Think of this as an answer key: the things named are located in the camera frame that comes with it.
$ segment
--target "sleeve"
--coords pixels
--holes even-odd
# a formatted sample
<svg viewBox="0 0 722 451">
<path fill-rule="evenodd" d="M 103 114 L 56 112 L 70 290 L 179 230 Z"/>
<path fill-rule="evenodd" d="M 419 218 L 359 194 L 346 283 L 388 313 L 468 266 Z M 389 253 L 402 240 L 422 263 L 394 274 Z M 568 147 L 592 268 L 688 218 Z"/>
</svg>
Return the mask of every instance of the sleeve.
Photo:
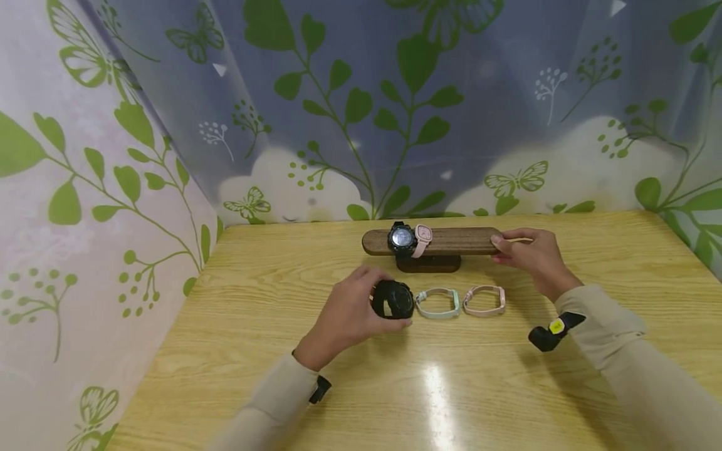
<svg viewBox="0 0 722 451">
<path fill-rule="evenodd" d="M 316 391 L 318 373 L 283 356 L 209 451 L 265 451 L 287 432 Z"/>
<path fill-rule="evenodd" d="M 644 322 L 600 286 L 563 294 L 557 311 L 586 320 L 570 335 L 607 379 L 622 409 L 651 450 L 716 450 L 722 445 L 722 406 L 647 341 Z"/>
</svg>

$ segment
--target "table surface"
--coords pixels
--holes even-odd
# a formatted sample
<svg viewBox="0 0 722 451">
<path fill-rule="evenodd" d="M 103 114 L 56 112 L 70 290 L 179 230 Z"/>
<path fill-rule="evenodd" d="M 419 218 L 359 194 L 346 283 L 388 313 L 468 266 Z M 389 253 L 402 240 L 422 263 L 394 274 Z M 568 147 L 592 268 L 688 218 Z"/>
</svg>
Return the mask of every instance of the table surface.
<svg viewBox="0 0 722 451">
<path fill-rule="evenodd" d="M 392 258 L 361 248 L 366 230 L 391 223 L 227 229 L 108 449 L 204 450 L 274 360 L 312 326 L 332 284 L 362 263 L 385 268 L 414 292 L 503 286 L 506 313 L 450 320 L 415 314 L 406 331 L 346 351 L 323 371 L 333 388 L 308 409 L 284 449 L 640 449 L 606 381 L 572 340 L 548 354 L 526 340 L 555 316 L 526 275 L 481 256 L 465 257 L 456 273 L 401 273 Z M 644 318 L 648 340 L 722 400 L 722 286 L 657 216 L 424 224 L 552 230 L 569 267 Z"/>
</svg>

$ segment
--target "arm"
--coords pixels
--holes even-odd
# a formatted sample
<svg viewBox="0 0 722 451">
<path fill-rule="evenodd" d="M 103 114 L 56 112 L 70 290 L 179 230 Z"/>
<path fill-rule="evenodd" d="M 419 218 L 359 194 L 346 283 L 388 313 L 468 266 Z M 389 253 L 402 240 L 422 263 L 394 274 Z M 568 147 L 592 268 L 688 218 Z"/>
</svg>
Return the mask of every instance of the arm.
<svg viewBox="0 0 722 451">
<path fill-rule="evenodd" d="M 522 242 L 510 240 L 522 239 Z M 570 331 L 584 355 L 609 381 L 622 409 L 652 450 L 722 447 L 722 406 L 672 360 L 643 340 L 634 313 L 599 286 L 584 286 L 562 260 L 555 235 L 516 229 L 492 237 L 500 265 L 526 271 L 557 311 L 586 320 Z"/>
<path fill-rule="evenodd" d="M 369 301 L 373 287 L 391 277 L 360 266 L 334 285 L 316 324 L 296 349 L 274 365 L 210 451 L 266 451 L 290 429 L 316 391 L 318 372 L 343 350 L 411 320 L 378 317 Z"/>
<path fill-rule="evenodd" d="M 644 322 L 599 286 L 579 286 L 557 311 L 587 319 L 570 335 L 606 378 L 651 450 L 722 446 L 722 406 L 672 360 L 643 339 Z"/>
</svg>

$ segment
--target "pink watch strap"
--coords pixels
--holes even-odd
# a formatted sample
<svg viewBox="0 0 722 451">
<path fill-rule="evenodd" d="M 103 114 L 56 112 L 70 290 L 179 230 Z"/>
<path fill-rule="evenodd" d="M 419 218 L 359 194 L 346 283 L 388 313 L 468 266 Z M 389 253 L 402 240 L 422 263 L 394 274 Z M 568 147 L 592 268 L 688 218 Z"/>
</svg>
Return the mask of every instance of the pink watch strap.
<svg viewBox="0 0 722 451">
<path fill-rule="evenodd" d="M 421 255 L 426 250 L 426 247 L 431 242 L 431 239 L 433 238 L 433 233 L 431 233 L 431 228 L 427 227 L 423 224 L 417 224 L 416 228 L 414 229 L 414 234 L 416 235 L 416 249 L 414 249 L 414 253 L 411 255 L 411 258 L 418 258 L 421 257 Z"/>
<path fill-rule="evenodd" d="M 476 292 L 482 292 L 482 291 L 489 291 L 489 292 L 496 292 L 499 295 L 499 307 L 496 307 L 491 310 L 474 310 L 469 308 L 469 301 L 471 301 L 471 298 L 474 297 L 474 293 Z M 504 313 L 504 310 L 506 310 L 506 296 L 504 294 L 504 289 L 501 286 L 494 286 L 494 285 L 479 285 L 475 286 L 474 288 L 470 289 L 469 292 L 466 293 L 466 296 L 464 297 L 464 312 L 469 313 L 473 316 L 479 316 L 481 318 L 486 318 L 489 316 L 494 315 L 501 315 Z"/>
</svg>

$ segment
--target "white cloud print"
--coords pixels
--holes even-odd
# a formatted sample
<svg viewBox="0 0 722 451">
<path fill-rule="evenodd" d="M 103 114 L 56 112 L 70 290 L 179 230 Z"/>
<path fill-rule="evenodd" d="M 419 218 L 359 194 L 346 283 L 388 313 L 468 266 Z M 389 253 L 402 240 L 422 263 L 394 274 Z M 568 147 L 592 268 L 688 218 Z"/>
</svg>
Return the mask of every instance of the white cloud print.
<svg viewBox="0 0 722 451">
<path fill-rule="evenodd" d="M 351 203 L 369 203 L 351 180 L 285 149 L 263 151 L 250 175 L 225 180 L 214 206 L 226 225 L 347 221 Z"/>
</svg>

